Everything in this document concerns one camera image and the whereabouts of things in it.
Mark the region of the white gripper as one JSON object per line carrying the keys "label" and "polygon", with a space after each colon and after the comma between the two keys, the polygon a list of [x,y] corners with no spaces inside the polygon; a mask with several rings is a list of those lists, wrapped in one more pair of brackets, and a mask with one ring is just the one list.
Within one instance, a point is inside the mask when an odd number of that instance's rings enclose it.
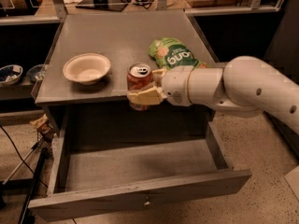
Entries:
{"label": "white gripper", "polygon": [[190,106],[188,84],[193,69],[193,66],[176,66],[168,71],[165,67],[153,70],[153,82],[140,90],[128,91],[127,98],[136,105],[159,105],[166,99],[171,105]]}

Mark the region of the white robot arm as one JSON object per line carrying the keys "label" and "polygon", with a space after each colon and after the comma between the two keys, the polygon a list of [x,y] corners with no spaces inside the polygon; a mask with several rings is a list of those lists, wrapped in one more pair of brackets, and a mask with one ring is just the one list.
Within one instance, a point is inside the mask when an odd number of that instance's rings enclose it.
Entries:
{"label": "white robot arm", "polygon": [[127,92],[137,105],[205,105],[239,117],[266,112],[299,133],[299,85],[264,61],[240,56],[222,68],[180,65],[154,70],[153,81]]}

